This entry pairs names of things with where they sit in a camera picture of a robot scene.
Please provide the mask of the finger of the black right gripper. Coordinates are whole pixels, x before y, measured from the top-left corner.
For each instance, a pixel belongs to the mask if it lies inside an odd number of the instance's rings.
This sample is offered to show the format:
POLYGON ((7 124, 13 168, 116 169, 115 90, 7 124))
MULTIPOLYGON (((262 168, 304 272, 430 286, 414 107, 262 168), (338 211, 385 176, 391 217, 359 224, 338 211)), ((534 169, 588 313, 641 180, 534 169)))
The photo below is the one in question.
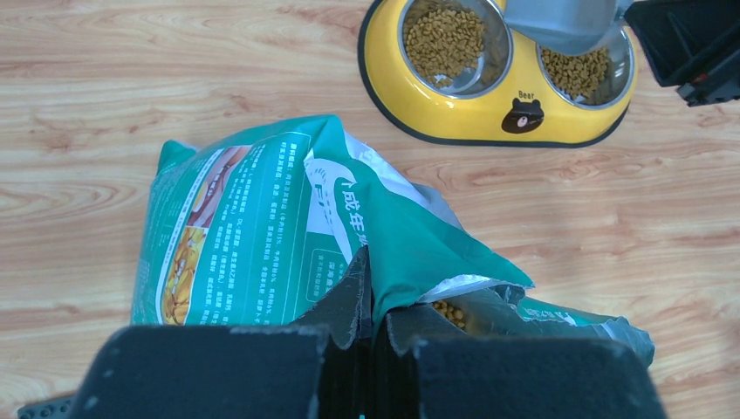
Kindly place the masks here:
POLYGON ((657 83, 674 86, 688 106, 739 99, 737 0, 638 1, 624 20, 657 83))

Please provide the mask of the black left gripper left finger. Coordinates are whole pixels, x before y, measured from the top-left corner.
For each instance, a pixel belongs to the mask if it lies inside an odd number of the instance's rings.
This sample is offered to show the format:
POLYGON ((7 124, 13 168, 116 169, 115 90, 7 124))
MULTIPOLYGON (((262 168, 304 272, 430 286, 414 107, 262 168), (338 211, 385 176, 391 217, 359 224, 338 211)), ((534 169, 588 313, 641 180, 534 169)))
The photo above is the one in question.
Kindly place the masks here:
POLYGON ((100 349, 71 418, 357 418, 372 332, 369 256, 284 326, 129 326, 100 349))

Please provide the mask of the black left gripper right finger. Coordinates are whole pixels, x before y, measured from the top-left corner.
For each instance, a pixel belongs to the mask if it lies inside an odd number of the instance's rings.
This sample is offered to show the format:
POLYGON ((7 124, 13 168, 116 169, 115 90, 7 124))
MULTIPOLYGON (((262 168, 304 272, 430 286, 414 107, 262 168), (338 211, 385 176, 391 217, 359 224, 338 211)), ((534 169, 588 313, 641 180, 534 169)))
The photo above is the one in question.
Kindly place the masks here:
POLYGON ((376 418, 663 418, 648 371, 609 340, 476 337, 416 305, 386 314, 376 418))

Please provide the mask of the grey metal scoop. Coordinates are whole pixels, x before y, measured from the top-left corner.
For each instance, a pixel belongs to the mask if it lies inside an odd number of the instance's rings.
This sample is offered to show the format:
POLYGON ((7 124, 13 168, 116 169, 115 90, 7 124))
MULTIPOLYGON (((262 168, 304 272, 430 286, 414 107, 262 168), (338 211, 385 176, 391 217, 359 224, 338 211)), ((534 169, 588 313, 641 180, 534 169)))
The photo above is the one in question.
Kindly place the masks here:
POLYGON ((579 56, 619 34, 631 0, 510 0, 504 22, 554 52, 579 56))

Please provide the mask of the green pet food bag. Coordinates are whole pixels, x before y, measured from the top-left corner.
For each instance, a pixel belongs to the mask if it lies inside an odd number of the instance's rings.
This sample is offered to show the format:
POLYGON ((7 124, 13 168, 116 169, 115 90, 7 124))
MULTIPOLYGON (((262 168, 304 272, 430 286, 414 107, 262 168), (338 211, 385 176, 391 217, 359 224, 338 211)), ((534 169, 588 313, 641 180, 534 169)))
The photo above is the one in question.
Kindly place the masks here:
POLYGON ((205 148, 163 144, 131 321, 283 325, 336 287, 363 250, 374 321, 487 290, 525 333, 617 340, 654 358, 648 333, 624 318, 528 298, 532 280, 469 235, 436 189, 408 181, 333 115, 248 128, 205 148))

